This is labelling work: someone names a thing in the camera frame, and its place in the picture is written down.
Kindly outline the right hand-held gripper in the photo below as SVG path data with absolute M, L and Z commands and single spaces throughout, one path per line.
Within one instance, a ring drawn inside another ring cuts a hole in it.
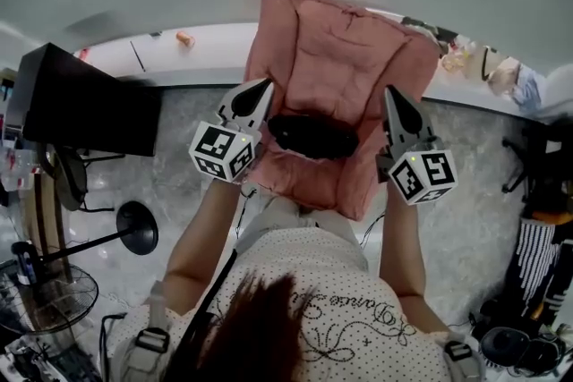
M 458 186 L 451 151 L 419 102 L 388 85 L 384 104 L 387 144 L 375 158 L 379 182 L 394 183 L 409 206 L 441 199 Z

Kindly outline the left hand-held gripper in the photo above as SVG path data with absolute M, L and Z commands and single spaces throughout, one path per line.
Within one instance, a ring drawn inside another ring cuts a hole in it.
M 229 90 L 215 113 L 217 121 L 201 121 L 195 131 L 189 155 L 197 171 L 239 183 L 257 156 L 273 97 L 270 78 L 247 81 Z

